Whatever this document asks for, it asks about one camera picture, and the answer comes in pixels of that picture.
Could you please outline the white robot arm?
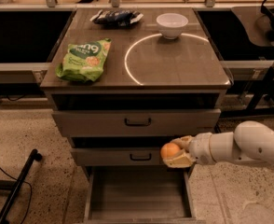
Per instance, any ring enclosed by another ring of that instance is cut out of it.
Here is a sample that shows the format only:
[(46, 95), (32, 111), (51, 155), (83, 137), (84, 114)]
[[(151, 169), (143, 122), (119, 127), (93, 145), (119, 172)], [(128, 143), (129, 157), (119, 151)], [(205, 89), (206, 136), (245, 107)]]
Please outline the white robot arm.
[(274, 131), (256, 121), (244, 121), (233, 132), (200, 133), (171, 140), (160, 150), (170, 168), (187, 168), (193, 164), (274, 166)]

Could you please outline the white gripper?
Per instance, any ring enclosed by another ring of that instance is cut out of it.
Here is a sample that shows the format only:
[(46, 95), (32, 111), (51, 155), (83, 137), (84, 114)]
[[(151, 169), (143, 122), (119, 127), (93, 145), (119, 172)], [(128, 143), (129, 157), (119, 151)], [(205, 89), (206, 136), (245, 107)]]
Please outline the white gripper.
[(163, 162), (170, 168), (191, 167), (195, 161), (200, 165), (215, 164), (210, 151), (211, 137), (212, 133), (200, 133), (194, 138), (186, 135), (172, 139), (171, 142), (182, 150), (169, 158), (163, 158)]

